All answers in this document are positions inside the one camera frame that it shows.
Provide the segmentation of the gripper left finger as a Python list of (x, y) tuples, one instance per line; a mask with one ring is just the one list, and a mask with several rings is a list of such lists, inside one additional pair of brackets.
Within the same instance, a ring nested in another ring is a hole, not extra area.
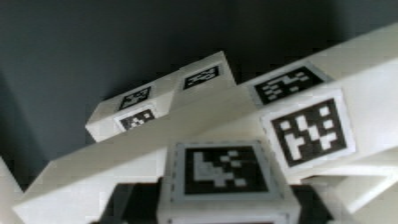
[(118, 183), (99, 219), (90, 224), (157, 224), (159, 183)]

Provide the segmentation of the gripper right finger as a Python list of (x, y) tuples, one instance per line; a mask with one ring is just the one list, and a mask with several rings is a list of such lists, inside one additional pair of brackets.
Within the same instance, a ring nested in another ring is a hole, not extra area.
[(298, 224), (326, 224), (331, 215), (314, 188), (308, 185), (292, 185), (291, 190), (301, 207)]

